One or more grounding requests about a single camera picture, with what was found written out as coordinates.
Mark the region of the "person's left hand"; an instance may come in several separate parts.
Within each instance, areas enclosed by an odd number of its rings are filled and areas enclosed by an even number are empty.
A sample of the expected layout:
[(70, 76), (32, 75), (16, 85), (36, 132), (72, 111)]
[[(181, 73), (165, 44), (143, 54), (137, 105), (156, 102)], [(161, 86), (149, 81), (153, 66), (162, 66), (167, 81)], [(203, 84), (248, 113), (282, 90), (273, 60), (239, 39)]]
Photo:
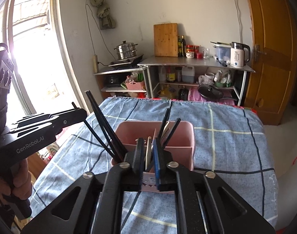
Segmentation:
[(13, 178), (14, 188), (10, 186), (0, 177), (0, 205), (7, 205), (8, 202), (3, 198), (3, 195), (13, 195), (21, 200), (28, 199), (32, 194), (31, 174), (28, 171), (27, 159), (24, 159), (19, 164), (19, 170)]

